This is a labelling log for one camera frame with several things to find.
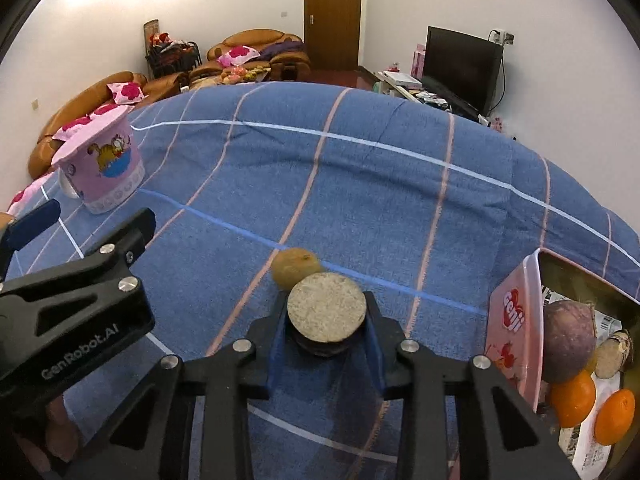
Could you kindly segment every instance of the finger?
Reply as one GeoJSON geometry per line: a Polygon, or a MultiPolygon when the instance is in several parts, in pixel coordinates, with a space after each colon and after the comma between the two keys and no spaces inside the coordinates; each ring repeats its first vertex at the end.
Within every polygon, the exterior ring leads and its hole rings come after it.
{"type": "Polygon", "coordinates": [[[47,406],[47,417],[56,424],[66,424],[69,416],[66,413],[65,401],[62,395],[53,399],[47,406]]]}
{"type": "Polygon", "coordinates": [[[79,433],[78,427],[72,422],[62,425],[50,422],[45,432],[47,449],[53,456],[69,462],[78,451],[79,433]]]}
{"type": "Polygon", "coordinates": [[[51,471],[51,462],[47,455],[39,449],[33,442],[30,442],[26,438],[21,437],[20,435],[16,435],[14,433],[14,437],[18,446],[27,457],[31,465],[36,468],[38,473],[46,473],[47,471],[51,471]]]}

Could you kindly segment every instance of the garfield cartoon print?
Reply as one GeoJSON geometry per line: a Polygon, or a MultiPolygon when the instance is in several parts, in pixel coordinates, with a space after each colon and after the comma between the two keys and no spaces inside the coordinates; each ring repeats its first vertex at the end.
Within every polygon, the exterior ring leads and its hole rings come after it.
{"type": "Polygon", "coordinates": [[[123,138],[116,134],[111,142],[99,146],[96,143],[91,144],[86,152],[89,155],[97,153],[96,162],[100,174],[109,178],[120,176],[129,167],[131,161],[131,139],[129,136],[123,138]]]}

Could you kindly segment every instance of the power outlet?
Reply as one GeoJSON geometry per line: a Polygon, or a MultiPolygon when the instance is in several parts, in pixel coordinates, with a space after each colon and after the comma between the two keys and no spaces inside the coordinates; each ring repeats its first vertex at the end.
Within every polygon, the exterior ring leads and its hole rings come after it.
{"type": "Polygon", "coordinates": [[[507,32],[506,30],[503,30],[502,28],[494,28],[494,30],[491,31],[490,37],[491,41],[493,41],[494,43],[501,45],[512,45],[514,35],[510,32],[507,32]]]}

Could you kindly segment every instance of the striped blanket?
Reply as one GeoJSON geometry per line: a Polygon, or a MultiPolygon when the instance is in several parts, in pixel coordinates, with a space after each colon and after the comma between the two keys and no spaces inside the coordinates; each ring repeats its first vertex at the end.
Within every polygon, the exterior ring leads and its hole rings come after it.
{"type": "MultiPolygon", "coordinates": [[[[87,437],[164,353],[201,357],[267,314],[286,247],[316,252],[413,338],[462,360],[483,349],[491,291],[540,246],[638,294],[625,222],[536,153],[433,108],[277,82],[203,88],[130,120],[142,186],[94,216],[50,179],[33,203],[58,199],[61,221],[10,271],[80,258],[137,209],[156,213],[132,268],[156,328],[65,394],[87,437]]],[[[376,395],[361,346],[322,360],[288,342],[285,362],[273,398],[249,407],[256,479],[393,478],[401,403],[376,395]]]]}

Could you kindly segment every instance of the stuffed toy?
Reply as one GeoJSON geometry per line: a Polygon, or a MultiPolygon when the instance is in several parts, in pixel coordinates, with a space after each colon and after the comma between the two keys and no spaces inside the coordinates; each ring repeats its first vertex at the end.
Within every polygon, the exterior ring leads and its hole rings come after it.
{"type": "Polygon", "coordinates": [[[168,32],[156,32],[154,35],[149,36],[149,45],[151,46],[156,46],[164,43],[171,43],[168,32]]]}

